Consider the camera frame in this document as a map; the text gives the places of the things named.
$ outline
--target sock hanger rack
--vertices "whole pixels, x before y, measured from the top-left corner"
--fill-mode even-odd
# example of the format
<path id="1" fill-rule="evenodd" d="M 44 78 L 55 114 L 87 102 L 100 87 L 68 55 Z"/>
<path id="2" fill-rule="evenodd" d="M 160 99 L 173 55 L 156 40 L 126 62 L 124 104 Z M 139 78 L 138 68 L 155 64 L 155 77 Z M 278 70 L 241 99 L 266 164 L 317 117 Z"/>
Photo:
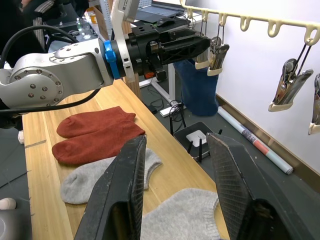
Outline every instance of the sock hanger rack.
<path id="1" fill-rule="evenodd" d="M 268 35 L 270 38 L 274 38 L 278 35 L 280 27 L 282 25 L 296 26 L 301 28 L 306 28 L 304 35 L 304 42 L 308 46 L 315 45 L 320 40 L 320 23 L 317 22 L 307 22 L 307 21 L 296 21 L 296 20 L 287 20 L 287 19 L 278 19 L 278 18 L 268 18 L 261 16 L 253 16 L 246 14 L 239 14 L 233 12 L 219 11 L 209 8 L 195 7 L 186 5 L 186 0 L 180 0 L 182 7 L 187 9 L 187 14 L 189 18 L 192 18 L 194 11 L 201 11 L 202 21 L 207 22 L 208 14 L 218 14 L 219 15 L 219 25 L 221 27 L 225 26 L 227 17 L 240 18 L 240 29 L 245 32 L 248 30 L 250 22 L 252 20 L 268 22 Z M 314 38 L 311 37 L 312 32 L 316 30 Z"/>

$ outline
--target red sock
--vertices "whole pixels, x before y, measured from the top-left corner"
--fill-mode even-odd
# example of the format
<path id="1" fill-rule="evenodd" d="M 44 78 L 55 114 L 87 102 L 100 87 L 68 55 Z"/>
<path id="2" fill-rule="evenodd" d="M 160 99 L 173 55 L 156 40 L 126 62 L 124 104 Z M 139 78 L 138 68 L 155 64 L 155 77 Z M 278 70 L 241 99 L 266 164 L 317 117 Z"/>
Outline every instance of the red sock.
<path id="1" fill-rule="evenodd" d="M 102 111 L 78 113 L 69 116 L 60 122 L 56 132 L 61 137 L 69 139 L 80 135 L 94 133 L 124 120 L 133 121 L 135 116 L 135 113 L 126 113 L 119 106 Z"/>
<path id="2" fill-rule="evenodd" d="M 60 163 L 78 165 L 111 158 L 119 154 L 123 145 L 145 131 L 133 121 L 122 121 L 99 131 L 76 136 L 52 147 Z"/>

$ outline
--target robotic arm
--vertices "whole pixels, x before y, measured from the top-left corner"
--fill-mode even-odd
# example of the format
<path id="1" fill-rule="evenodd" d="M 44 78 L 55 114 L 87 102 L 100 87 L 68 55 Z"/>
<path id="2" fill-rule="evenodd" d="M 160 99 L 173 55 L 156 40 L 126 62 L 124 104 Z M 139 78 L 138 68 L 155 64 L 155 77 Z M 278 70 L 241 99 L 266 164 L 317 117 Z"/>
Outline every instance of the robotic arm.
<path id="1" fill-rule="evenodd" d="M 112 41 L 97 38 L 52 53 L 31 53 L 13 69 L 0 69 L 0 109 L 54 106 L 70 95 L 112 85 L 114 79 L 134 80 L 134 73 L 152 72 L 163 81 L 163 65 L 194 58 L 210 46 L 210 39 L 195 30 L 159 33 L 151 24 L 134 27 L 125 36 L 121 23 L 134 19 L 138 4 L 139 0 L 114 2 Z"/>

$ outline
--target clothespin clip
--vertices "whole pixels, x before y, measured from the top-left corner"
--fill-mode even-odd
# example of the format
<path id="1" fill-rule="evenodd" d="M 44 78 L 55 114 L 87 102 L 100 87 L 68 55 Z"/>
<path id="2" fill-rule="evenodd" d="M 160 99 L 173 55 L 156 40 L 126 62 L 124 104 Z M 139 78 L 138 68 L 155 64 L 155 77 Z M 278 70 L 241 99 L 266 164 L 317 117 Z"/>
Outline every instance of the clothespin clip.
<path id="1" fill-rule="evenodd" d="M 215 76 L 222 72 L 222 64 L 224 63 L 226 54 L 230 48 L 228 44 L 224 44 L 225 38 L 225 26 L 222 27 L 222 41 L 219 38 L 219 30 L 220 24 L 218 25 L 218 34 L 216 37 L 211 39 L 211 57 L 210 57 L 210 64 L 207 71 L 208 76 Z"/>
<path id="2" fill-rule="evenodd" d="M 302 61 L 301 67 L 296 74 L 298 62 L 302 54 L 304 53 L 306 46 L 307 45 L 305 44 L 298 57 L 298 60 L 291 58 L 284 63 L 282 67 L 282 75 L 280 77 L 275 97 L 268 108 L 269 112 L 278 112 L 291 108 L 291 106 L 294 104 L 295 96 L 308 80 L 308 78 L 310 78 L 314 73 L 312 69 L 301 72 L 311 48 L 311 46 L 309 46 Z"/>
<path id="3" fill-rule="evenodd" d="M 320 74 L 314 79 L 313 115 L 308 134 L 320 133 Z"/>

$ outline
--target gray sock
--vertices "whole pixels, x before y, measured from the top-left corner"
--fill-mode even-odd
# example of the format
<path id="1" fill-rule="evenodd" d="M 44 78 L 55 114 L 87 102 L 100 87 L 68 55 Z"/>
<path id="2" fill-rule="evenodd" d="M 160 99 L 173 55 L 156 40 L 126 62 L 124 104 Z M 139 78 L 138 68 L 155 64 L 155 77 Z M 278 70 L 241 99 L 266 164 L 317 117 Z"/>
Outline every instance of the gray sock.
<path id="1" fill-rule="evenodd" d="M 62 201 L 68 204 L 87 203 L 96 182 L 115 158 L 114 156 L 91 162 L 70 173 L 60 187 Z M 161 164 L 161 159 L 151 149 L 147 148 L 145 150 L 144 189 L 148 189 L 152 172 Z"/>
<path id="2" fill-rule="evenodd" d="M 218 194 L 183 189 L 142 218 L 141 240 L 219 240 Z"/>

